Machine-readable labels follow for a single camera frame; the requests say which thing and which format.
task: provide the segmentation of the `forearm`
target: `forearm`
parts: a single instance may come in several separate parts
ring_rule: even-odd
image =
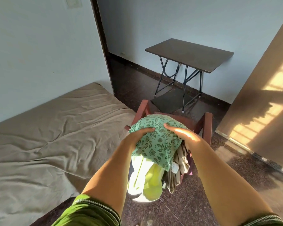
[[[237,226],[272,210],[204,141],[191,153],[213,212],[222,226]]]
[[[124,207],[132,151],[123,140],[82,192],[110,205],[119,215]]]

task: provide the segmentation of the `leaf pattern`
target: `leaf pattern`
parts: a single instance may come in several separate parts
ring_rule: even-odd
[[[170,163],[173,160],[174,152],[182,140],[175,133],[167,130],[163,126],[164,123],[175,127],[186,128],[183,124],[169,116],[151,114],[132,125],[129,133],[145,127],[155,127],[155,131],[147,133],[136,143],[136,149],[132,153],[132,156],[143,156],[168,171],[170,169]]]

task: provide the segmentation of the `pile of clothes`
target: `pile of clothes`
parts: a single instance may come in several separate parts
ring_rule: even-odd
[[[131,161],[134,168],[127,190],[131,195],[139,195],[133,200],[152,202],[160,198],[163,183],[173,193],[180,184],[180,177],[189,170],[188,150],[182,139],[164,127],[167,123],[174,127],[186,128],[175,119],[161,114],[152,114],[132,125],[129,133],[146,127],[155,131],[147,133],[136,144]]]

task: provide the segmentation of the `hand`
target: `hand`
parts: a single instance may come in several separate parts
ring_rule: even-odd
[[[123,144],[127,145],[132,149],[132,152],[135,150],[136,143],[148,132],[153,132],[155,128],[143,128],[136,132],[132,132],[126,136],[126,138],[122,141]]]
[[[178,135],[179,138],[185,141],[186,147],[191,150],[192,148],[199,147],[199,144],[204,140],[196,133],[189,129],[176,128],[164,123],[164,127]]]

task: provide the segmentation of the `beige bed sheet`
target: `beige bed sheet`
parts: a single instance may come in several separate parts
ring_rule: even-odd
[[[78,195],[134,116],[91,83],[1,122],[0,225],[30,225]]]

